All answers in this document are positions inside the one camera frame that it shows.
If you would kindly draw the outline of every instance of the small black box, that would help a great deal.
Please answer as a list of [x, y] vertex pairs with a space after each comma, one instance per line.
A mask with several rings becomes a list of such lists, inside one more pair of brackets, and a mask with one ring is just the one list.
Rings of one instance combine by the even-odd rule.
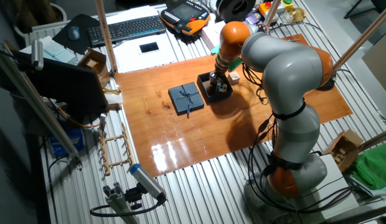
[[194, 82], [168, 89], [176, 114], [182, 115], [204, 107], [203, 99]]
[[233, 89], [225, 75], [222, 75], [222, 80], [224, 81], [224, 84], [227, 85], [227, 90], [226, 92], [223, 92], [223, 93], [215, 90], [214, 90], [214, 94], [212, 95], [211, 93], [208, 93], [207, 90], [205, 90], [204, 82], [209, 82], [209, 80], [210, 80], [209, 72], [205, 74], [201, 74], [197, 77], [197, 86], [199, 86], [201, 94], [203, 94], [203, 97], [206, 103], [213, 103], [213, 102], [220, 101], [222, 99], [226, 99], [230, 97], [230, 95], [233, 92]]

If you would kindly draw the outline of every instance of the wooden table surface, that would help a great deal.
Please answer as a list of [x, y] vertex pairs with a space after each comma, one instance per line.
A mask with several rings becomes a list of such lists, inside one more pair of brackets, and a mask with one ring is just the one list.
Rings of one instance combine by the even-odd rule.
[[[232, 86], [229, 98], [205, 104], [189, 118], [177, 116], [168, 89], [196, 83], [198, 75], [214, 69], [214, 62], [215, 56], [209, 55], [116, 74], [139, 163], [152, 176], [251, 146], [259, 125], [271, 115], [270, 106], [259, 102], [257, 87], [244, 78], [239, 66], [240, 83]], [[337, 88], [310, 91], [305, 101], [319, 113], [321, 123], [352, 114]]]

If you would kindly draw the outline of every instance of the spool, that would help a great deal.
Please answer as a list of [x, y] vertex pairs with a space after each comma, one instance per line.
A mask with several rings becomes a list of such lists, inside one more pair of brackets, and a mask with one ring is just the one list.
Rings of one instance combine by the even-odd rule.
[[225, 22], [243, 21], [254, 8], [255, 0], [217, 0], [217, 13]]

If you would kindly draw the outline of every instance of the smartphone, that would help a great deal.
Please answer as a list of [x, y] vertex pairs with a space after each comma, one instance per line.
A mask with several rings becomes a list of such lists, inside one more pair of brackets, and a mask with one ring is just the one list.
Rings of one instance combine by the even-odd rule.
[[146, 54], [150, 52], [158, 51], [159, 47], [157, 45], [157, 42], [143, 44], [138, 47], [139, 54]]

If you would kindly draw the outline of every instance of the black monitor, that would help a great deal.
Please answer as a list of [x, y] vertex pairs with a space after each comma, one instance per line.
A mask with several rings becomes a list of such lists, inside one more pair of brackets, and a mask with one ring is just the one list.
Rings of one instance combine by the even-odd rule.
[[[31, 55], [13, 52], [14, 56], [31, 62]], [[107, 112], [108, 103], [95, 71], [44, 58], [41, 71], [26, 72], [39, 95], [68, 104], [74, 116]]]

